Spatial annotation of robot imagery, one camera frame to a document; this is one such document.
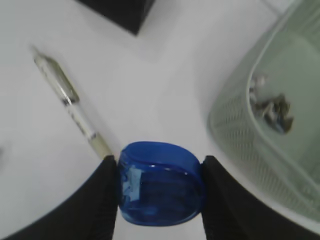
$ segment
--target green mesh basket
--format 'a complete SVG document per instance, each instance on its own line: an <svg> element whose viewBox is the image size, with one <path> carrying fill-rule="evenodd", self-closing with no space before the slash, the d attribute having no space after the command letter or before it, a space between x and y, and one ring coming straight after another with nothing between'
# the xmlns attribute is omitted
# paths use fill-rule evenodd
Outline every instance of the green mesh basket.
<svg viewBox="0 0 320 240"><path fill-rule="evenodd" d="M250 104L253 75L265 95L285 94L294 116L288 134L258 118ZM320 0L300 0L259 40L215 101L209 126L217 144L261 191L320 221Z"/></svg>

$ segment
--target white surface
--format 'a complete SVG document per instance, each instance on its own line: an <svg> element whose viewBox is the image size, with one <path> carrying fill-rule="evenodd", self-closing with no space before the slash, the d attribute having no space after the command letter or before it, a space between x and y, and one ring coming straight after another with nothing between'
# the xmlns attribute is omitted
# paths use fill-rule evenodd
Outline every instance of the white surface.
<svg viewBox="0 0 320 240"><path fill-rule="evenodd" d="M259 0L158 0L135 38L72 0L0 1L0 238L58 206L100 163L29 44L61 63L116 155L134 141L170 142L201 161L215 155L244 183L206 121L224 80L275 20ZM201 217L151 228L118 215L115 240L177 238L205 239Z"/></svg>

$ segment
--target black object corner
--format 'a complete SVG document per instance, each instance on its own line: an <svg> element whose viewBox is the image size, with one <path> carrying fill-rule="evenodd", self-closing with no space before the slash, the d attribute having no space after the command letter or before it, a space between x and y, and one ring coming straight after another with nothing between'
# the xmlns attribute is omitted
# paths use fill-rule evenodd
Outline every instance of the black object corner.
<svg viewBox="0 0 320 240"><path fill-rule="evenodd" d="M137 35L155 0L77 0Z"/></svg>

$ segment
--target pen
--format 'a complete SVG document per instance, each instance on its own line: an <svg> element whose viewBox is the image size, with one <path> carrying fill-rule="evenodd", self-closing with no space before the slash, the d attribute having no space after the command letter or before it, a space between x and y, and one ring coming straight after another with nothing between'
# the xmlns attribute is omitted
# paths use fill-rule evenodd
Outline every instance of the pen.
<svg viewBox="0 0 320 240"><path fill-rule="evenodd" d="M32 50L35 64L96 154L102 160L112 155L103 137L95 130L83 112L76 90L71 85L57 61L39 52L35 47L32 47Z"/></svg>

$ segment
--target pen cap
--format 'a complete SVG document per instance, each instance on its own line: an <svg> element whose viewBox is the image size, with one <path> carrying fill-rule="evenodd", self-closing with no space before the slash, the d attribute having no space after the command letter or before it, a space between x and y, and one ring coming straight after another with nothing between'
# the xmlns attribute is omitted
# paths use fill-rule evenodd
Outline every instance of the pen cap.
<svg viewBox="0 0 320 240"><path fill-rule="evenodd" d="M37 65L47 82L62 101L69 104L79 102L79 96L71 85L60 65L51 57L32 48L34 63Z"/></svg>
<svg viewBox="0 0 320 240"><path fill-rule="evenodd" d="M120 155L117 181L121 214L136 225L181 224L195 217L204 204L198 159L173 144L129 144Z"/></svg>

